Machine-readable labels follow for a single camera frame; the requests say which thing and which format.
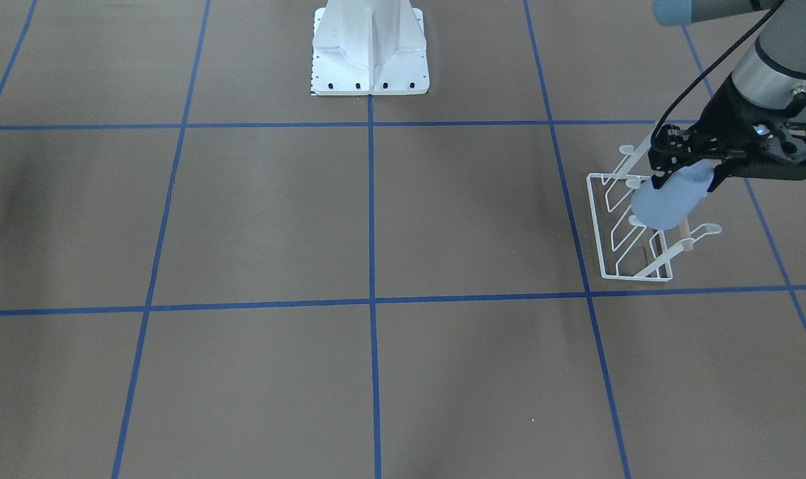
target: brown floor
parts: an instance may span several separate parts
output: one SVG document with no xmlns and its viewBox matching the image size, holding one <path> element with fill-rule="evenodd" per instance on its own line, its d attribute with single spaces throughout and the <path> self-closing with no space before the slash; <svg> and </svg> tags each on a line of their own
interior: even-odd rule
<svg viewBox="0 0 806 479">
<path fill-rule="evenodd" d="M 418 0 L 430 93 L 369 99 L 322 6 L 0 0 L 0 478 L 806 478 L 806 182 L 664 284 L 586 197 L 759 13 Z"/>
</svg>

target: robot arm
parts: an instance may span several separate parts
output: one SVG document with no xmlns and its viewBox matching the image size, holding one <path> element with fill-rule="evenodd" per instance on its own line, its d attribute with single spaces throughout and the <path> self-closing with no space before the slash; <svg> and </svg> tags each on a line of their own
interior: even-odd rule
<svg viewBox="0 0 806 479">
<path fill-rule="evenodd" d="M 657 0 L 654 5 L 658 19 L 683 24 L 764 9 L 767 3 Z M 658 173 L 652 179 L 656 189 L 703 158 L 720 161 L 708 191 L 730 176 L 806 179 L 806 0 L 781 0 L 762 21 L 767 24 L 758 39 L 699 121 L 682 130 L 661 119 L 655 128 L 649 161 Z"/>
<path fill-rule="evenodd" d="M 669 27 L 766 10 L 775 3 L 775 0 L 654 0 L 652 8 L 658 23 Z"/>
</svg>

